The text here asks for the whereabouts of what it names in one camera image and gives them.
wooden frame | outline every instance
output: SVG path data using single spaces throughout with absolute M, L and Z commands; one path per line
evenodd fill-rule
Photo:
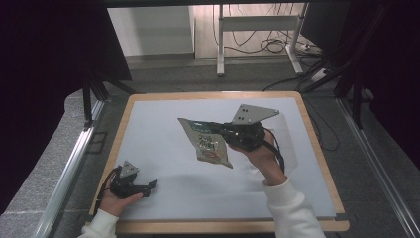
M 150 93 L 132 95 L 126 105 L 120 126 L 117 131 L 114 143 L 105 166 L 102 179 L 98 185 L 96 195 L 100 185 L 104 182 L 107 175 L 112 171 L 117 160 L 118 152 L 126 131 L 130 114 L 136 101 L 155 101 L 155 100 L 194 100 L 194 99 L 228 99 L 228 98 L 284 98 L 293 97 L 296 100 L 303 122 L 311 140 L 312 147 L 321 168 L 322 175 L 330 192 L 337 214 L 345 214 L 345 209 L 338 195 L 336 186 L 331 177 L 330 170 L 325 161 L 321 147 L 318 143 L 314 129 L 312 127 L 306 107 L 302 97 L 298 92 L 182 92 L 182 93 Z M 93 214 L 95 200 L 93 200 L 90 213 Z M 350 227 L 349 220 L 319 219 L 324 231 L 346 231 Z M 264 233 L 274 231 L 274 222 L 267 221 L 233 221 L 233 220 L 197 220 L 197 221 L 120 221 L 117 223 L 117 233 L 137 233 L 137 234 L 192 234 L 192 233 Z

black curtain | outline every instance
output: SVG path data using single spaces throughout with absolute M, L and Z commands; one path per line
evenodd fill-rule
M 393 1 L 360 63 L 371 111 L 420 168 L 420 5 Z
M 98 75 L 131 80 L 105 7 L 0 3 L 1 213 L 50 141 L 65 98 Z

white board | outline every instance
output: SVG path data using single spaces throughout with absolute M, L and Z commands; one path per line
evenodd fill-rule
M 137 101 L 115 167 L 129 161 L 140 169 L 134 184 L 157 179 L 151 196 L 130 205 L 121 220 L 268 219 L 263 176 L 228 148 L 234 168 L 196 160 L 177 118 L 230 122 L 241 104 L 277 109 L 262 121 L 273 130 L 286 174 L 312 204 L 317 217 L 336 212 L 294 98 Z

metal frame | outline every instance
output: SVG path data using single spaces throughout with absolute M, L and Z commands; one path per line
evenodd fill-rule
M 371 147 L 368 138 L 362 129 L 359 128 L 357 123 L 352 118 L 352 109 L 350 108 L 347 99 L 337 99 L 340 109 L 342 110 L 350 129 L 355 135 L 356 140 L 359 143 L 367 162 L 370 165 L 376 179 L 378 180 L 383 192 L 385 193 L 389 203 L 391 204 L 396 216 L 401 222 L 407 237 L 416 238 L 420 237 L 420 229 L 417 225 L 416 220 L 413 217 L 411 210 L 408 208 L 404 198 L 399 194 L 399 191 L 392 182 L 392 179 L 388 176 L 385 168 L 380 162 L 380 158 Z
M 55 223 L 55 219 L 59 213 L 63 201 L 65 200 L 71 182 L 77 172 L 80 161 L 86 150 L 86 146 L 92 136 L 92 132 L 96 124 L 95 122 L 101 113 L 103 105 L 104 102 L 101 101 L 97 101 L 94 105 L 92 112 L 93 123 L 89 128 L 81 132 L 70 155 L 70 158 L 65 165 L 64 171 L 62 172 L 61 177 L 59 178 L 59 181 L 52 193 L 52 196 L 50 197 L 49 203 L 47 204 L 47 207 L 41 216 L 36 231 L 32 236 L 33 238 L 48 237 L 50 235 L 53 224 Z
M 293 69 L 297 75 L 303 74 L 302 67 L 297 60 L 294 49 L 302 28 L 308 3 L 303 5 L 299 15 L 289 16 L 249 16 L 223 17 L 223 5 L 219 9 L 219 47 L 217 54 L 217 75 L 225 75 L 225 56 L 223 33 L 233 31 L 293 31 L 293 38 L 285 48 Z

cuff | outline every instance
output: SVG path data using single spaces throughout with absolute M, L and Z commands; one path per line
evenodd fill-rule
M 281 185 L 264 185 L 263 189 L 268 198 L 268 204 L 274 206 L 288 206 L 296 203 L 303 197 L 303 194 L 294 188 L 289 178 Z
M 115 224 L 118 221 L 118 217 L 109 214 L 108 212 L 98 209 L 95 217 L 93 217 L 90 223 L 90 228 L 98 231 L 102 234 L 115 234 Z

